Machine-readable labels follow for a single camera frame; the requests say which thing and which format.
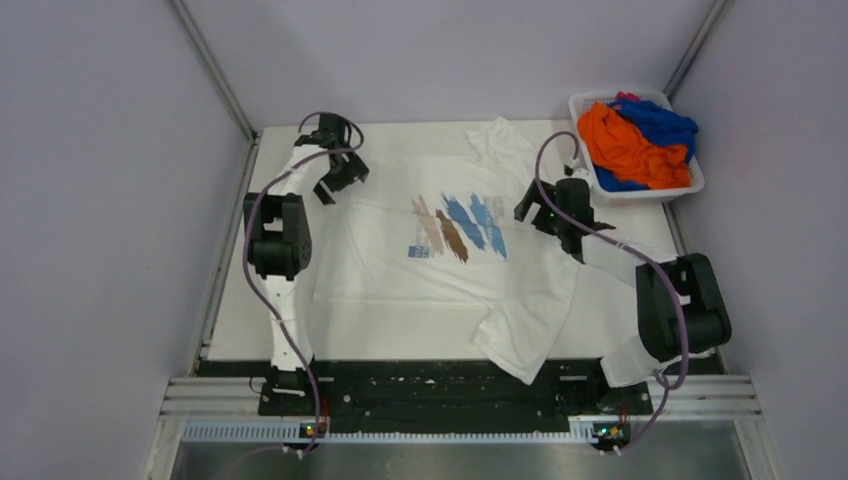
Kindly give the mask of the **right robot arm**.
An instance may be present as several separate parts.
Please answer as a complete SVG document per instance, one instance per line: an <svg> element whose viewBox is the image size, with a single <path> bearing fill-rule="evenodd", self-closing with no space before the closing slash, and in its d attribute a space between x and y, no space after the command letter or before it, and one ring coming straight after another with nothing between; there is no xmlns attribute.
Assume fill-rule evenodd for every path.
<svg viewBox="0 0 848 480"><path fill-rule="evenodd" d="M532 225L555 237L565 254L636 294L636 334L598 360L601 375L586 385L594 409L614 411L626 400L626 387L730 340L731 322L707 256L660 256L622 239L615 226L596 219L590 187L580 178L534 180L514 209L515 219L524 221L532 206L539 208Z"/></svg>

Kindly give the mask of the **white printed t-shirt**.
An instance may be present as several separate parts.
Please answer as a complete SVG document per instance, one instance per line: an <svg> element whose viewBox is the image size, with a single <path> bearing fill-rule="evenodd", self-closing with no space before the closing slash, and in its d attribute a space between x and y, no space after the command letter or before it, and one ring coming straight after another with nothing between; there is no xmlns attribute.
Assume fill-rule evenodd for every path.
<svg viewBox="0 0 848 480"><path fill-rule="evenodd" d="M578 265L512 214L535 152L504 118L465 135L469 156L382 155L336 208L315 255L315 299L481 306L471 343L524 383L542 368L574 297Z"/></svg>

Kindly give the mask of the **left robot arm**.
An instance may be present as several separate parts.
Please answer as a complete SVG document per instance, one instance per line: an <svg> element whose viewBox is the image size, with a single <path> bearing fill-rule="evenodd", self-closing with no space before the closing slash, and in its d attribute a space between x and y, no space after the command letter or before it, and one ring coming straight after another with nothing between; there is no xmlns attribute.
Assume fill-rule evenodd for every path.
<svg viewBox="0 0 848 480"><path fill-rule="evenodd" d="M241 260L249 288L271 315L270 389L302 414L314 410L321 397L305 326L315 242L336 194L369 175L358 154L365 141L358 125L326 111L305 119L317 124L310 132L297 129L281 172L244 196Z"/></svg>

